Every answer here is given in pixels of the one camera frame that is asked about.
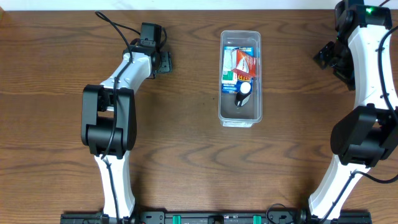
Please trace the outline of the blue Kool Fever box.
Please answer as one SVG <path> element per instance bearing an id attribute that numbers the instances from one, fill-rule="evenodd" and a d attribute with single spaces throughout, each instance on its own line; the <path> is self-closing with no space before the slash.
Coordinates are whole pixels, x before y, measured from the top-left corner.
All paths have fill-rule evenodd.
<path id="1" fill-rule="evenodd" d="M 232 51 L 235 50 L 235 49 L 239 49 L 239 50 L 241 50 L 243 52 L 246 52 L 248 55 L 255 57 L 254 56 L 254 48 L 253 47 L 226 46 L 226 47 L 224 47 L 224 49 L 231 49 Z M 223 59 L 222 59 L 222 66 L 221 66 L 221 79 L 222 79 L 222 69 L 223 69 Z M 247 78 L 247 77 L 244 77 L 242 75 L 238 75 L 236 73 L 234 73 L 234 74 L 236 75 L 236 77 L 238 79 L 235 85 L 222 84 L 222 82 L 221 82 L 221 91 L 223 93 L 235 94 L 235 93 L 237 93 L 239 91 L 240 86 L 241 86 L 242 83 L 248 82 L 248 83 L 250 83 L 252 85 L 253 79 L 256 78 L 256 76 L 257 76 L 256 75 L 254 78 Z"/>

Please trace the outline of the red small box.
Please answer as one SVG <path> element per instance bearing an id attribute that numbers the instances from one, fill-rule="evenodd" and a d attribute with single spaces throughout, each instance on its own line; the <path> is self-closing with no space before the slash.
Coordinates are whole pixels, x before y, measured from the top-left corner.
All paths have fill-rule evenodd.
<path id="1" fill-rule="evenodd" d="M 231 71 L 247 78 L 256 76 L 257 58 L 248 55 L 239 49 L 235 49 L 231 53 L 232 66 Z"/>

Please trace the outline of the black bottle white cap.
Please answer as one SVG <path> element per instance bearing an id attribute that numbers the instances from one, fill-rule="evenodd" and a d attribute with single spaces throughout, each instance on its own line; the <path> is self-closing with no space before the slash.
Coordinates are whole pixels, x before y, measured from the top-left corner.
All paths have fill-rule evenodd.
<path id="1" fill-rule="evenodd" d="M 244 106 L 248 102 L 250 95 L 251 95 L 251 84 L 248 82 L 242 83 L 235 97 L 234 101 L 235 105 L 237 107 Z"/>

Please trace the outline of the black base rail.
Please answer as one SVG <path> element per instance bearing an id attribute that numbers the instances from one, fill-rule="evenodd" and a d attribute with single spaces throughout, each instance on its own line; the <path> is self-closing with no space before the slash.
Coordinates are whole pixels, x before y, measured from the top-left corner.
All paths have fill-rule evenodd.
<path id="1" fill-rule="evenodd" d="M 116 218 L 98 213 L 66 213 L 60 216 L 60 223 L 116 223 Z M 305 210 L 272 209 L 266 213 L 169 213 L 142 212 L 131 217 L 121 218 L 119 223 L 132 224 L 266 224 L 266 223 L 332 223 L 332 224 L 372 224 L 369 212 L 341 212 L 340 217 L 325 220 L 310 216 Z"/>

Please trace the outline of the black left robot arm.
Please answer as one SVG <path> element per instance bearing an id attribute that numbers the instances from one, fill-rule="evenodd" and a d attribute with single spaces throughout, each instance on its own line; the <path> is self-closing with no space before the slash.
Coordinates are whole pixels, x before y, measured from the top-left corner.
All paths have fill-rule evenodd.
<path id="1" fill-rule="evenodd" d="M 113 74 L 83 90 L 81 141 L 100 169 L 101 223 L 130 223 L 135 207 L 129 157 L 137 136 L 135 94 L 142 82 L 172 71 L 170 52 L 131 47 Z"/>

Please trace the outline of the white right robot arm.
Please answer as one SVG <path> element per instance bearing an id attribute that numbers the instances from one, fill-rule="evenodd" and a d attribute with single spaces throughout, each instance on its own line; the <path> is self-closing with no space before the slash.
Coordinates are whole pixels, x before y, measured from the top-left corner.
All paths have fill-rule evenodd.
<path id="1" fill-rule="evenodd" d="M 331 163 L 297 223 L 370 223 L 368 212 L 343 212 L 360 178 L 397 147 L 397 93 L 390 39 L 397 30 L 385 4 L 343 0 L 335 6 L 336 40 L 315 56 L 355 92 L 354 108 L 335 124 L 330 138 Z"/>

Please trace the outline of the clear plastic container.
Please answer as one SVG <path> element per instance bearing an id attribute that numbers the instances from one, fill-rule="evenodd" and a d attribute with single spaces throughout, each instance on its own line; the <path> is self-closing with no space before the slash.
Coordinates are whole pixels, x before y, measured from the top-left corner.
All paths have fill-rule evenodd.
<path id="1" fill-rule="evenodd" d="M 253 79 L 249 100 L 242 107 L 237 107 L 234 103 L 236 93 L 223 93 L 221 91 L 221 66 L 223 51 L 226 46 L 253 47 L 254 56 L 257 58 L 257 76 Z M 250 128 L 262 119 L 261 47 L 261 35 L 257 31 L 224 30 L 221 33 L 218 117 L 224 127 Z"/>

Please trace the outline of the white green medicine box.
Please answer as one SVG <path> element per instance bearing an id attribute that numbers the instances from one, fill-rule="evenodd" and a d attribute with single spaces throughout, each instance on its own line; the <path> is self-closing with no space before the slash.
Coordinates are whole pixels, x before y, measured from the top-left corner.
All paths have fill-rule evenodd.
<path id="1" fill-rule="evenodd" d="M 224 49 L 224 57 L 223 57 L 223 69 L 222 69 L 222 84 L 230 84 L 235 85 L 237 82 L 237 77 L 232 71 L 232 50 Z"/>

